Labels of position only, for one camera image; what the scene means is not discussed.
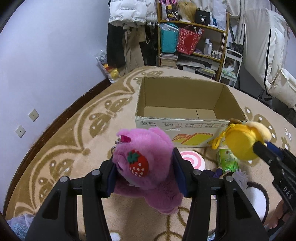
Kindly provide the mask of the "person's right hand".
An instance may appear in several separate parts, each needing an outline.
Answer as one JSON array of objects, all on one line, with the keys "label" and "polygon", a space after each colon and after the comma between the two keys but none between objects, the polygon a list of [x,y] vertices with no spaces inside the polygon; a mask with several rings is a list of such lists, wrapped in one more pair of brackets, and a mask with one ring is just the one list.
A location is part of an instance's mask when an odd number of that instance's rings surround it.
[{"label": "person's right hand", "polygon": [[281,218],[282,218],[283,222],[286,222],[290,218],[290,213],[285,212],[285,202],[283,199],[278,203],[273,215],[267,221],[267,223],[266,223],[267,227],[269,229],[276,228],[278,225],[278,221]]}]

